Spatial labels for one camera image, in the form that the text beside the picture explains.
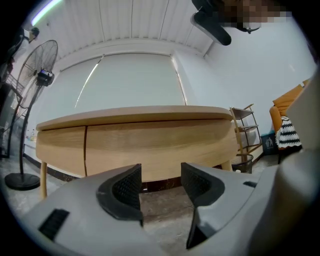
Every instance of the white panel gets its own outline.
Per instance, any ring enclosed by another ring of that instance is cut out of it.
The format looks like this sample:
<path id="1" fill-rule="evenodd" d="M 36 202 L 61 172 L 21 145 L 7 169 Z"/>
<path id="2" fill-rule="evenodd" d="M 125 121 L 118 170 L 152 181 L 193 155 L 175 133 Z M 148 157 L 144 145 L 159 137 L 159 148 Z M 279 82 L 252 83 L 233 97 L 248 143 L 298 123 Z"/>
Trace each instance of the white panel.
<path id="1" fill-rule="evenodd" d="M 170 29 L 172 26 L 174 26 L 173 21 L 174 21 L 176 9 L 178 8 L 178 2 L 179 0 L 169 0 L 168 6 L 166 8 L 166 13 L 164 16 L 163 25 L 162 25 L 162 32 L 160 35 L 160 39 L 162 40 L 168 39 Z"/>
<path id="2" fill-rule="evenodd" d="M 75 111 L 155 105 L 184 105 L 171 58 L 155 54 L 117 54 L 106 56 L 99 63 Z"/>
<path id="3" fill-rule="evenodd" d="M 190 22 L 190 18 L 193 13 L 195 13 L 197 9 L 192 4 L 192 2 L 188 2 L 188 5 L 186 7 L 185 14 L 183 18 L 181 19 L 180 29 L 178 30 L 178 33 L 176 35 L 175 42 L 179 44 L 186 44 L 187 39 L 190 35 L 191 29 L 193 28 L 193 25 Z"/>
<path id="4" fill-rule="evenodd" d="M 89 24 L 89 35 L 92 36 L 92 43 L 98 44 L 104 41 L 102 24 L 100 19 L 99 0 L 85 0 L 87 22 Z"/>
<path id="5" fill-rule="evenodd" d="M 139 27 L 139 38 L 148 38 L 149 37 L 149 28 L 150 28 L 150 19 L 152 10 L 154 7 L 153 0 L 143 0 L 143 8 L 140 13 L 140 27 Z"/>
<path id="6" fill-rule="evenodd" d="M 91 70 L 99 61 L 88 60 L 61 72 L 45 95 L 36 123 L 72 115 L 75 104 Z"/>
<path id="7" fill-rule="evenodd" d="M 268 134 L 273 129 L 269 114 L 273 100 L 309 79 L 317 66 L 293 18 L 263 23 L 252 34 L 226 30 L 232 43 L 215 43 L 206 59 L 212 73 L 220 77 L 221 87 L 234 94 L 233 106 L 254 103 L 260 134 Z"/>
<path id="8" fill-rule="evenodd" d="M 152 0 L 153 8 L 150 12 L 148 37 L 160 39 L 160 32 L 165 18 L 169 0 Z"/>
<path id="9" fill-rule="evenodd" d="M 131 38 L 131 13 L 133 0 L 118 0 L 119 33 L 120 38 Z"/>
<path id="10" fill-rule="evenodd" d="M 100 13 L 105 40 L 120 38 L 117 1 L 100 0 Z"/>
<path id="11" fill-rule="evenodd" d="M 161 39 L 184 44 L 190 33 L 191 14 L 196 11 L 191 1 L 170 0 L 163 21 Z"/>

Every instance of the fan pole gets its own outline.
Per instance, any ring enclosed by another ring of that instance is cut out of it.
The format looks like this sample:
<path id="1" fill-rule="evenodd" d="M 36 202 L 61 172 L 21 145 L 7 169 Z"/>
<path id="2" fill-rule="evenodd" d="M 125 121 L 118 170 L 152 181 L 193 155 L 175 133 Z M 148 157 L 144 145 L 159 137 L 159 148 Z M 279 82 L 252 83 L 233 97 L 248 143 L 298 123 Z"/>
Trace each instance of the fan pole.
<path id="1" fill-rule="evenodd" d="M 20 147 L 19 147 L 20 173 L 10 173 L 4 177 L 5 184 L 13 190 L 27 191 L 27 190 L 33 190 L 40 186 L 40 179 L 38 176 L 29 174 L 29 173 L 24 173 L 24 162 L 23 162 L 25 135 L 26 135 L 26 129 L 28 124 L 28 118 L 30 115 L 31 108 L 35 103 L 37 96 L 39 94 L 39 91 L 42 87 L 41 85 L 36 85 L 36 86 L 37 86 L 36 92 L 31 99 L 30 105 L 25 114 L 23 125 L 22 125 Z"/>

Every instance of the round wooden table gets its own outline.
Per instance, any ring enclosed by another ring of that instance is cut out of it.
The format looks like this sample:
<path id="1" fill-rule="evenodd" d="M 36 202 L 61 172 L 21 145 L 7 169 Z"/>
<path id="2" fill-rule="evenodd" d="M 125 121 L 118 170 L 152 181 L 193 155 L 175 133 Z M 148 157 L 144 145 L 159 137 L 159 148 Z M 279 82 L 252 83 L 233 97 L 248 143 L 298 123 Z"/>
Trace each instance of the round wooden table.
<path id="1" fill-rule="evenodd" d="M 140 106 L 84 112 L 37 125 L 41 195 L 47 163 L 78 176 L 142 164 L 142 182 L 181 175 L 181 163 L 221 165 L 238 144 L 229 110 L 210 106 Z"/>

